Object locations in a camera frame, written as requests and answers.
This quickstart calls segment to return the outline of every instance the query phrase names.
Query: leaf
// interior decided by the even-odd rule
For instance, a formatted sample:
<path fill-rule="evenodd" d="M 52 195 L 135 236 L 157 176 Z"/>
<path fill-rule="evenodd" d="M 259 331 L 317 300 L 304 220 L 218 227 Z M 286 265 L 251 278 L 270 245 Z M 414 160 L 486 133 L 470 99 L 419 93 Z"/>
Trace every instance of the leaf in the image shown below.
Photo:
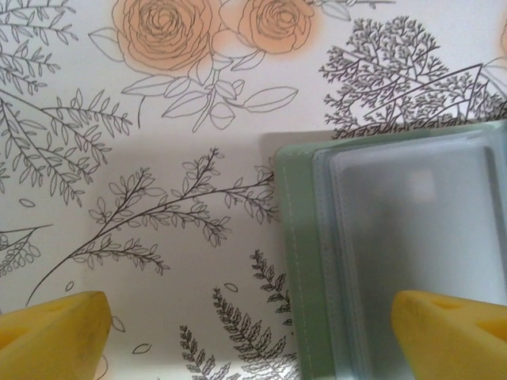
<path fill-rule="evenodd" d="M 252 55 L 248 55 L 247 57 L 243 58 L 241 61 L 236 63 L 232 68 L 231 71 L 241 71 L 241 70 L 250 70 L 254 67 L 257 67 L 262 60 L 264 59 L 266 53 L 262 50 L 257 50 Z"/>
<path fill-rule="evenodd" d="M 233 293 L 238 293 L 238 286 L 233 283 L 225 283 L 225 288 L 229 291 L 232 291 Z"/>
<path fill-rule="evenodd" d="M 283 301 L 284 296 L 280 293 L 271 294 L 268 298 L 268 302 L 278 302 Z"/>
<path fill-rule="evenodd" d="M 216 92 L 226 99 L 236 99 L 236 90 L 233 85 L 229 82 L 219 80 L 215 84 Z"/>
<path fill-rule="evenodd" d="M 162 115 L 162 117 L 177 118 L 194 115 L 204 109 L 208 103 L 208 95 L 198 91 L 186 93 L 175 101 Z"/>
<path fill-rule="evenodd" d="M 243 107 L 250 112 L 271 112 L 288 105 L 297 93 L 298 90 L 292 87 L 263 89 L 249 97 Z"/>
<path fill-rule="evenodd" d="M 120 333 L 125 333 L 124 323 L 116 315 L 112 316 L 111 323 L 112 323 L 112 327 L 116 331 L 119 331 Z"/>
<path fill-rule="evenodd" d="M 203 85 L 210 77 L 213 68 L 213 61 L 210 55 L 206 55 L 199 62 L 194 64 L 189 71 L 189 77 Z"/>
<path fill-rule="evenodd" d="M 228 3 L 234 5 L 234 0 L 230 0 Z M 240 38 L 238 34 L 230 29 L 221 30 L 213 36 L 213 51 L 218 53 L 219 56 L 229 59 L 244 58 L 255 54 L 256 49 L 244 44 Z"/>
<path fill-rule="evenodd" d="M 19 200 L 19 203 L 23 207 L 27 207 L 27 208 L 35 207 L 34 202 L 32 202 L 30 199 L 22 198 L 22 199 Z"/>
<path fill-rule="evenodd" d="M 236 115 L 232 111 L 231 107 L 222 102 L 215 104 L 210 112 L 210 118 L 213 125 L 220 130 L 224 130 L 229 127 L 235 117 Z"/>
<path fill-rule="evenodd" d="M 351 21 L 350 12 L 346 6 L 334 0 L 324 1 L 322 4 L 322 11 L 329 17 L 336 18 L 342 21 Z"/>
<path fill-rule="evenodd" d="M 167 75 L 152 75 L 143 78 L 129 87 L 125 87 L 121 93 L 126 95 L 142 95 L 144 97 L 159 97 L 168 90 L 174 78 Z"/>
<path fill-rule="evenodd" d="M 71 291 L 72 288 L 74 287 L 74 281 L 70 281 L 66 286 L 65 286 L 65 291 Z"/>
<path fill-rule="evenodd" d="M 151 350 L 151 344 L 143 343 L 143 344 L 140 344 L 139 346 L 137 346 L 136 348 L 134 348 L 132 350 L 132 354 L 142 355 L 142 354 L 146 354 L 150 350 Z"/>
<path fill-rule="evenodd" d="M 213 55 L 213 69 L 220 71 L 225 69 L 226 67 L 229 67 L 234 63 L 234 60 L 224 57 L 218 53 L 215 53 Z"/>
<path fill-rule="evenodd" d="M 181 77 L 169 84 L 164 92 L 165 97 L 177 97 L 183 94 L 190 87 L 190 78 Z"/>
<path fill-rule="evenodd" d="M 245 81 L 242 79 L 238 79 L 232 83 L 234 87 L 234 91 L 236 92 L 236 96 L 240 95 L 243 92 L 243 87 L 245 87 Z"/>
<path fill-rule="evenodd" d="M 118 63 L 124 61 L 124 54 L 118 44 L 118 32 L 114 28 L 101 28 L 91 32 L 88 36 L 106 57 Z"/>

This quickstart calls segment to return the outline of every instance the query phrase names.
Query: leaf drawing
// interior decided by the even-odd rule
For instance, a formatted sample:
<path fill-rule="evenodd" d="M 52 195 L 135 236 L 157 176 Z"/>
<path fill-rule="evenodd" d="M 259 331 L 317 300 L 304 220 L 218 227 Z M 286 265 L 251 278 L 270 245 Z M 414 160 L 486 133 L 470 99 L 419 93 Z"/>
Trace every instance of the leaf drawing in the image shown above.
<path fill-rule="evenodd" d="M 250 112 L 271 112 L 288 105 L 297 93 L 298 90 L 291 87 L 263 89 L 249 97 L 243 107 Z"/>
<path fill-rule="evenodd" d="M 341 21 L 351 21 L 350 12 L 345 4 L 334 0 L 325 0 L 322 2 L 322 12 L 326 16 L 336 18 Z"/>
<path fill-rule="evenodd" d="M 322 76 L 337 89 L 324 102 L 335 138 L 504 119 L 503 84 L 490 63 L 450 70 L 440 46 L 409 17 L 381 23 L 356 20 L 347 46 L 328 51 Z"/>
<path fill-rule="evenodd" d="M 69 281 L 69 283 L 65 286 L 65 291 L 68 292 L 72 289 L 74 289 L 74 281 Z"/>
<path fill-rule="evenodd" d="M 159 274 L 170 269 L 158 253 L 158 244 L 146 245 L 139 238 L 126 241 L 118 239 L 116 232 L 135 228 L 197 228 L 212 247 L 222 245 L 231 232 L 227 215 L 213 215 L 207 198 L 223 197 L 226 208 L 243 206 L 246 213 L 257 222 L 278 219 L 278 210 L 272 205 L 274 174 L 270 167 L 255 168 L 256 180 L 243 178 L 234 184 L 218 187 L 213 180 L 220 176 L 216 168 L 224 158 L 218 149 L 193 161 L 182 164 L 186 173 L 180 188 L 170 191 L 157 187 L 149 169 L 141 168 L 128 177 L 121 176 L 109 184 L 110 194 L 99 196 L 96 207 L 89 210 L 97 223 L 97 232 L 55 265 L 34 287 L 27 305 L 44 281 L 69 260 L 85 264 L 94 270 L 105 259 L 129 260 L 135 268 L 143 271 L 151 266 Z"/>
<path fill-rule="evenodd" d="M 4 161 L 0 162 L 0 193 L 6 193 L 6 184 L 5 180 L 8 180 L 10 175 L 7 173 L 6 163 Z"/>
<path fill-rule="evenodd" d="M 19 175 L 19 184 L 46 185 L 49 194 L 58 193 L 65 204 L 73 200 L 82 205 L 83 183 L 93 181 L 111 150 L 102 142 L 101 128 L 114 137 L 128 135 L 132 125 L 126 113 L 116 114 L 120 105 L 110 105 L 111 99 L 103 94 L 101 91 L 85 105 L 78 89 L 69 105 L 57 98 L 54 107 L 39 108 L 0 89 L 0 141 L 13 173 Z M 23 118 L 3 96 L 34 111 L 37 119 Z"/>
<path fill-rule="evenodd" d="M 160 97 L 168 90 L 174 78 L 165 75 L 151 75 L 124 88 L 121 93 L 141 95 L 143 97 Z"/>
<path fill-rule="evenodd" d="M 36 206 L 33 201 L 31 201 L 30 199 L 26 199 L 26 198 L 22 198 L 22 199 L 18 200 L 18 202 L 20 203 L 21 206 L 26 207 L 26 208 L 32 208 L 32 207 Z"/>
<path fill-rule="evenodd" d="M 299 371 L 295 353 L 284 354 L 286 337 L 273 340 L 270 327 L 263 329 L 262 321 L 253 322 L 223 296 L 219 288 L 213 293 L 214 306 L 224 329 L 236 344 L 238 357 L 245 362 L 242 369 L 248 380 L 296 380 Z"/>
<path fill-rule="evenodd" d="M 291 300 L 288 296 L 288 290 L 285 289 L 285 274 L 276 276 L 275 268 L 268 265 L 264 253 L 259 249 L 255 250 L 250 259 L 255 262 L 252 265 L 252 268 L 256 270 L 253 277 L 263 280 L 265 283 L 261 286 L 261 289 L 271 294 L 268 302 L 281 302 L 281 305 L 276 309 L 277 313 L 291 313 Z M 291 326 L 292 319 L 286 319 L 284 325 Z"/>
<path fill-rule="evenodd" d="M 142 355 L 142 354 L 146 354 L 150 350 L 151 350 L 151 344 L 143 343 L 143 344 L 140 344 L 139 346 L 135 347 L 132 350 L 132 354 L 133 355 Z"/>
<path fill-rule="evenodd" d="M 40 257 L 40 250 L 31 242 L 38 230 L 48 226 L 0 231 L 0 279 Z"/>
<path fill-rule="evenodd" d="M 116 315 L 112 316 L 111 326 L 119 333 L 125 333 L 126 331 L 124 323 Z"/>
<path fill-rule="evenodd" d="M 100 92 L 87 107 L 80 89 L 69 105 L 57 98 L 54 107 L 42 108 L 30 98 L 46 87 L 42 78 L 60 69 L 46 47 L 69 44 L 78 37 L 65 22 L 75 13 L 68 0 L 0 2 L 0 192 L 6 178 L 19 184 L 45 186 L 65 204 L 82 205 L 83 185 L 92 181 L 98 166 L 107 163 L 110 151 L 102 141 L 102 128 L 114 136 L 128 134 L 127 115 L 116 115 L 118 105 Z M 6 174 L 9 168 L 12 174 Z M 20 201 L 27 207 L 29 202 Z"/>
<path fill-rule="evenodd" d="M 101 28 L 88 36 L 106 57 L 118 63 L 124 61 L 124 55 L 118 46 L 118 32 L 114 28 Z"/>
<path fill-rule="evenodd" d="M 184 325 L 180 326 L 180 345 L 183 348 L 183 359 L 189 364 L 186 365 L 187 370 L 193 374 L 193 380 L 237 380 L 240 374 L 229 375 L 231 362 L 216 369 L 215 356 L 210 355 L 207 358 L 206 351 L 199 345 L 189 328 Z"/>
<path fill-rule="evenodd" d="M 101 361 L 98 364 L 97 373 L 95 374 L 95 380 L 101 380 L 105 378 L 109 371 L 108 359 L 103 355 Z"/>

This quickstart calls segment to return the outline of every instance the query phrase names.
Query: line drawing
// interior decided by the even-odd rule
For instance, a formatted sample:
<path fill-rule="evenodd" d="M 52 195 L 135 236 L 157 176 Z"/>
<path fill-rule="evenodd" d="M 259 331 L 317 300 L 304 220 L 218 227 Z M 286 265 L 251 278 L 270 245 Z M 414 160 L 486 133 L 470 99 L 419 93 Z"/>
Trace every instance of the line drawing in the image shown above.
<path fill-rule="evenodd" d="M 255 250 L 250 259 L 254 260 L 255 264 L 252 265 L 252 268 L 257 271 L 253 277 L 264 280 L 265 284 L 261 286 L 261 289 L 271 294 L 268 302 L 282 302 L 280 307 L 276 309 L 276 312 L 279 314 L 289 313 L 290 315 L 291 299 L 289 298 L 288 290 L 285 289 L 285 274 L 282 273 L 276 276 L 275 268 L 272 265 L 268 265 L 267 260 L 264 258 L 264 253 L 259 249 Z M 284 325 L 292 326 L 292 318 L 286 319 Z"/>
<path fill-rule="evenodd" d="M 212 216 L 206 204 L 209 196 L 223 197 L 227 209 L 242 205 L 246 213 L 259 224 L 278 220 L 278 210 L 273 205 L 273 168 L 255 166 L 256 180 L 245 184 L 246 181 L 241 177 L 233 185 L 217 187 L 212 180 L 220 176 L 216 163 L 223 158 L 224 155 L 217 148 L 211 148 L 200 158 L 184 162 L 182 167 L 186 173 L 181 187 L 169 192 L 152 186 L 155 178 L 149 169 L 142 168 L 129 177 L 122 176 L 119 181 L 111 182 L 109 191 L 115 198 L 113 206 L 100 196 L 97 208 L 89 211 L 90 217 L 98 225 L 98 231 L 46 273 L 33 288 L 26 306 L 44 281 L 69 260 L 86 264 L 91 270 L 97 265 L 102 266 L 105 258 L 115 261 L 129 259 L 141 270 L 149 264 L 161 276 L 170 269 L 157 254 L 158 244 L 145 245 L 135 237 L 118 242 L 115 232 L 121 228 L 158 230 L 161 226 L 182 229 L 193 226 L 201 230 L 204 239 L 212 247 L 220 246 L 231 232 L 227 227 L 231 217 Z"/>
<path fill-rule="evenodd" d="M 253 277 L 263 280 L 265 284 L 261 289 L 271 294 L 268 302 L 283 302 L 276 313 L 290 313 L 288 292 L 284 292 L 285 274 L 276 277 L 274 267 L 267 264 L 264 253 L 259 249 L 255 250 L 250 259 L 255 263 L 252 265 L 252 269 L 255 270 Z M 212 299 L 224 330 L 227 331 L 235 344 L 234 349 L 238 352 L 238 358 L 244 362 L 242 366 L 244 372 L 233 376 L 239 378 L 246 375 L 244 379 L 249 380 L 296 380 L 299 378 L 296 354 L 294 352 L 284 353 L 287 336 L 273 340 L 271 327 L 263 327 L 262 320 L 254 323 L 249 314 L 243 313 L 223 297 L 220 288 L 213 290 Z M 292 319 L 287 319 L 284 325 L 292 325 Z M 183 358 L 191 363 L 187 365 L 187 369 L 191 373 L 200 374 L 200 376 L 204 376 L 203 378 L 208 379 L 206 376 L 210 375 L 209 370 L 203 371 L 201 368 L 205 358 L 205 350 L 201 350 L 200 354 L 196 356 L 198 344 L 189 327 L 184 325 L 180 327 L 180 330 L 183 339 L 181 346 L 185 350 Z M 226 370 L 224 370 L 222 378 L 227 375 L 230 365 L 228 363 L 223 367 Z"/>
<path fill-rule="evenodd" d="M 150 350 L 151 350 L 151 344 L 149 344 L 149 343 L 143 343 L 143 344 L 140 344 L 140 345 L 136 346 L 132 350 L 132 354 L 133 355 L 142 355 L 142 354 L 146 354 Z"/>
<path fill-rule="evenodd" d="M 203 348 L 199 350 L 199 344 L 188 326 L 180 326 L 180 337 L 180 345 L 184 349 L 182 356 L 183 359 L 189 362 L 186 367 L 187 370 L 195 374 L 193 378 L 199 380 L 237 380 L 241 377 L 238 373 L 229 375 L 231 362 L 215 370 L 215 356 L 210 355 L 206 359 L 206 351 Z"/>
<path fill-rule="evenodd" d="M 99 362 L 99 367 L 97 371 L 100 372 L 100 374 L 97 375 L 95 380 L 101 380 L 102 378 L 104 378 L 104 376 L 107 375 L 109 371 L 109 361 L 108 358 L 105 357 L 105 355 L 101 356 L 101 361 Z"/>
<path fill-rule="evenodd" d="M 72 200 L 81 207 L 81 182 L 91 183 L 92 174 L 107 163 L 105 153 L 110 151 L 98 128 L 106 128 L 114 137 L 114 129 L 128 134 L 132 123 L 126 114 L 115 115 L 118 105 L 108 111 L 109 98 L 98 103 L 103 92 L 89 107 L 83 105 L 80 89 L 70 105 L 63 105 L 59 98 L 50 108 L 33 102 L 31 96 L 47 86 L 40 79 L 60 70 L 47 49 L 56 42 L 68 45 L 78 40 L 72 24 L 63 24 L 68 13 L 75 13 L 67 3 L 0 3 L 0 81 L 5 85 L 0 89 L 0 144 L 5 152 L 0 162 L 0 192 L 5 192 L 7 179 L 13 180 L 16 173 L 19 184 L 45 185 L 51 196 L 58 194 L 65 204 Z M 36 117 L 26 118 L 26 113 Z"/>
<path fill-rule="evenodd" d="M 242 369 L 252 379 L 296 380 L 299 378 L 295 353 L 282 355 L 287 337 L 273 342 L 271 328 L 262 332 L 262 321 L 253 322 L 247 313 L 230 304 L 219 288 L 213 292 L 214 306 L 224 329 L 237 345 L 238 357 L 245 362 Z"/>
<path fill-rule="evenodd" d="M 349 9 L 353 6 L 375 8 L 376 4 L 394 2 L 246 0 L 239 11 L 236 0 L 221 6 L 212 0 L 189 0 L 195 9 L 184 17 L 179 2 L 169 3 L 173 5 L 171 17 L 180 22 L 165 25 L 159 21 L 167 19 L 168 14 L 162 3 L 139 5 L 117 0 L 112 10 L 114 28 L 94 30 L 89 38 L 108 59 L 125 62 L 131 69 L 150 75 L 122 91 L 141 97 L 139 127 L 147 100 L 164 97 L 168 106 L 161 117 L 192 117 L 195 133 L 206 122 L 219 130 L 227 129 L 238 111 L 273 112 L 294 100 L 299 91 L 291 86 L 247 94 L 243 93 L 244 87 L 248 88 L 244 79 L 230 81 L 227 76 L 254 69 L 266 55 L 299 50 L 311 34 L 315 9 L 340 21 L 351 21 Z M 148 13 L 153 24 L 141 17 Z M 290 15 L 290 19 L 283 21 L 284 15 Z M 194 32 L 184 34 L 185 28 Z"/>
<path fill-rule="evenodd" d="M 111 326 L 119 333 L 125 333 L 125 325 L 116 315 L 113 315 L 111 318 Z"/>
<path fill-rule="evenodd" d="M 337 85 L 324 99 L 335 139 L 507 117 L 499 59 L 451 71 L 435 55 L 436 39 L 407 16 L 356 20 L 347 46 L 332 47 L 320 69 Z"/>
<path fill-rule="evenodd" d="M 18 202 L 20 203 L 21 206 L 26 207 L 26 208 L 32 208 L 32 207 L 36 206 L 33 201 L 31 201 L 30 199 L 26 199 L 26 198 L 21 198 L 18 200 Z"/>
<path fill-rule="evenodd" d="M 0 230 L 0 279 L 40 257 L 40 250 L 31 242 L 35 232 L 46 226 Z"/>

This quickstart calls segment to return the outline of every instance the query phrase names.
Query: leafy branch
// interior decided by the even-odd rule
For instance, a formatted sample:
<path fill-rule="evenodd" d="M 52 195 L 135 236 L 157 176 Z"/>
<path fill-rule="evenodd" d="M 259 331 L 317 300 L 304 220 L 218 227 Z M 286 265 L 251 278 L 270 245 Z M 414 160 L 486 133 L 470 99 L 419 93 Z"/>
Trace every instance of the leafy branch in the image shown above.
<path fill-rule="evenodd" d="M 450 71 L 433 53 L 440 46 L 408 17 L 386 23 L 359 19 L 349 50 L 333 47 L 320 72 L 337 85 L 324 102 L 336 138 L 446 127 L 507 115 L 504 94 L 482 63 Z"/>
<path fill-rule="evenodd" d="M 97 208 L 89 211 L 90 216 L 100 226 L 99 231 L 64 257 L 42 278 L 30 294 L 27 305 L 44 281 L 68 260 L 87 263 L 90 268 L 95 268 L 95 262 L 102 265 L 102 260 L 106 257 L 114 260 L 127 257 L 141 269 L 148 264 L 154 264 L 157 273 L 162 275 L 169 267 L 155 253 L 157 245 L 148 248 L 141 245 L 139 239 L 120 244 L 115 241 L 114 234 L 122 228 L 151 227 L 157 230 L 160 226 L 173 226 L 184 229 L 192 225 L 201 229 L 204 238 L 213 247 L 221 245 L 230 232 L 227 223 L 231 218 L 213 217 L 205 202 L 209 196 L 227 197 L 241 194 L 242 198 L 238 198 L 235 203 L 246 204 L 246 211 L 259 223 L 277 219 L 277 210 L 270 204 L 271 196 L 265 194 L 266 191 L 272 194 L 273 190 L 267 189 L 273 186 L 273 171 L 266 166 L 257 166 L 256 181 L 243 184 L 241 179 L 233 186 L 219 188 L 211 183 L 211 179 L 220 175 L 215 165 L 221 158 L 223 155 L 218 149 L 212 148 L 208 154 L 183 163 L 187 172 L 181 190 L 171 190 L 171 197 L 164 189 L 154 186 L 155 179 L 149 169 L 141 168 L 128 177 L 122 176 L 117 182 L 111 182 L 109 190 L 114 197 L 113 206 L 106 198 L 99 197 Z"/>
<path fill-rule="evenodd" d="M 224 329 L 237 345 L 238 357 L 246 362 L 242 369 L 252 376 L 249 380 L 296 380 L 299 377 L 295 365 L 295 353 L 282 355 L 286 337 L 273 342 L 271 329 L 261 333 L 262 321 L 253 323 L 250 316 L 234 307 L 223 296 L 219 288 L 213 293 L 214 306 Z"/>
<path fill-rule="evenodd" d="M 291 300 L 288 296 L 288 291 L 284 289 L 285 274 L 281 274 L 275 279 L 275 268 L 267 264 L 264 253 L 259 249 L 255 250 L 250 259 L 255 261 L 252 268 L 257 271 L 253 277 L 264 280 L 265 284 L 261 286 L 261 289 L 271 294 L 268 302 L 282 302 L 282 305 L 276 309 L 276 312 L 291 313 Z M 285 320 L 284 325 L 292 326 L 292 319 Z"/>
<path fill-rule="evenodd" d="M 10 178 L 9 174 L 6 174 L 7 168 L 6 163 L 4 161 L 0 162 L 0 193 L 6 193 L 6 184 L 3 182 Z"/>
<path fill-rule="evenodd" d="M 68 0 L 48 0 L 45 5 L 34 5 L 33 0 L 18 0 L 17 6 L 11 6 L 14 2 L 7 0 L 5 5 L 0 4 L 0 29 L 9 29 L 17 43 L 24 36 L 29 39 L 39 37 L 45 45 L 49 45 L 48 33 L 51 33 L 64 44 L 69 44 L 69 39 L 78 40 L 78 37 L 69 30 L 72 24 L 59 26 L 66 12 L 75 13 L 67 3 Z M 0 40 L 9 42 L 3 30 Z"/>
<path fill-rule="evenodd" d="M 40 118 L 22 119 L 2 94 L 37 112 Z M 82 108 L 79 89 L 69 107 L 63 107 L 58 99 L 56 107 L 39 108 L 0 89 L 0 137 L 5 139 L 6 158 L 13 172 L 20 173 L 20 184 L 28 179 L 33 187 L 47 183 L 51 196 L 58 191 L 65 204 L 75 200 L 82 205 L 84 190 L 78 188 L 78 183 L 90 184 L 98 167 L 107 164 L 105 155 L 111 150 L 101 142 L 99 127 L 109 130 L 114 126 L 121 133 L 128 132 L 132 125 L 127 114 L 115 115 L 118 104 L 107 112 L 109 98 L 98 105 L 102 94 L 87 109 Z"/>
<path fill-rule="evenodd" d="M 206 351 L 204 349 L 199 351 L 197 340 L 186 325 L 180 326 L 180 337 L 180 345 L 185 350 L 182 354 L 183 359 L 189 362 L 186 367 L 195 374 L 192 376 L 193 380 L 237 380 L 240 378 L 240 374 L 227 376 L 231 362 L 213 371 L 216 367 L 215 356 L 211 355 L 206 359 Z"/>
<path fill-rule="evenodd" d="M 37 226 L 20 230 L 0 231 L 0 278 L 23 268 L 40 257 L 40 250 L 30 239 L 38 230 L 48 226 Z"/>

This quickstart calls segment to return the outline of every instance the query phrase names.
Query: green case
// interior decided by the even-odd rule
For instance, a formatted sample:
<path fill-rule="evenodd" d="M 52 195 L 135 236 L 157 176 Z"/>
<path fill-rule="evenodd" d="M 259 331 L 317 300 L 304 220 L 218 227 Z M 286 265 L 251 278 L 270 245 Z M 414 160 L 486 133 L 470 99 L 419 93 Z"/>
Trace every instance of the green case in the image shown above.
<path fill-rule="evenodd" d="M 285 146 L 275 160 L 276 183 L 280 201 L 288 280 L 298 343 L 299 365 L 303 380 L 335 380 L 336 350 L 326 304 L 326 281 L 322 265 L 318 212 L 314 186 L 314 156 L 317 152 L 357 149 L 406 140 L 453 135 L 466 131 L 483 131 L 505 126 L 505 122 L 482 123 L 435 130 L 416 130 L 394 135 L 313 142 Z M 351 355 L 342 352 L 340 357 Z"/>

